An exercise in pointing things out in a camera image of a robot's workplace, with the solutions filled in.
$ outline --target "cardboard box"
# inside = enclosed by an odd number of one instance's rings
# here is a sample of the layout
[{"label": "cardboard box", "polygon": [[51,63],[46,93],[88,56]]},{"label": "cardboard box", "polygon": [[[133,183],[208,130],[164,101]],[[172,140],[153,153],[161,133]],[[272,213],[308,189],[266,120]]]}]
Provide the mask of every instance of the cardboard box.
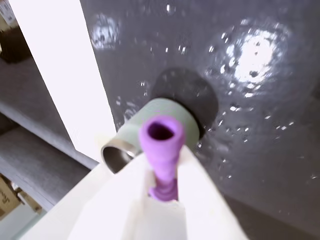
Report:
[{"label": "cardboard box", "polygon": [[19,206],[20,201],[16,193],[11,190],[3,178],[0,177],[0,220]]},{"label": "cardboard box", "polygon": [[25,191],[19,192],[18,197],[21,199],[21,201],[24,204],[29,205],[29,207],[32,208],[32,210],[35,213],[41,214],[42,207],[32,197],[30,197]]}]

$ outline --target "dark gray wall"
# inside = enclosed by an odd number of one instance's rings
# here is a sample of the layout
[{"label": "dark gray wall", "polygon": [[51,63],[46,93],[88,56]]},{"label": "dark gray wall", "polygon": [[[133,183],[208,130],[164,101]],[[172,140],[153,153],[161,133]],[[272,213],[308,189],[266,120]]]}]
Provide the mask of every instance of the dark gray wall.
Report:
[{"label": "dark gray wall", "polygon": [[196,72],[219,112],[194,151],[220,190],[320,236],[319,1],[81,4],[117,128],[163,71]]}]

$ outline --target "sage green cylinder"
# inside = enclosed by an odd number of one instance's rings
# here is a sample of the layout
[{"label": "sage green cylinder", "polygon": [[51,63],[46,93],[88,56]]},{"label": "sage green cylinder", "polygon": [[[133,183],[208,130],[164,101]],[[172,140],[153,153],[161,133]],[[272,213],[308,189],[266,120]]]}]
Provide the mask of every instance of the sage green cylinder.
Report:
[{"label": "sage green cylinder", "polygon": [[200,131],[194,117],[175,101],[166,98],[153,99],[127,121],[116,136],[102,148],[102,159],[114,173],[142,152],[139,130],[147,120],[158,115],[171,116],[178,120],[184,126],[185,145],[190,149],[196,145]]}]

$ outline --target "white panel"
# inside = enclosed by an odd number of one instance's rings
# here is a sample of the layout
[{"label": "white panel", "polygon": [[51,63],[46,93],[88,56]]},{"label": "white panel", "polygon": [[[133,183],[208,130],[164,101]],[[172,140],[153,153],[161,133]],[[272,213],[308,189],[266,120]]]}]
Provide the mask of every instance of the white panel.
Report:
[{"label": "white panel", "polygon": [[79,0],[10,0],[74,147],[100,160],[115,125]]}]

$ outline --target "purple silicone nozzle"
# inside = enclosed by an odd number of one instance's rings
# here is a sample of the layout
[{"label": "purple silicone nozzle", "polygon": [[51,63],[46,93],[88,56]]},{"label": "purple silicone nozzle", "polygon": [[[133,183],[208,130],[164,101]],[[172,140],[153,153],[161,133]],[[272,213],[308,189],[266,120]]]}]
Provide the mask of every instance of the purple silicone nozzle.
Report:
[{"label": "purple silicone nozzle", "polygon": [[156,186],[149,194],[164,202],[178,200],[176,170],[185,143],[183,125],[171,116],[155,116],[142,126],[139,139],[155,175]]}]

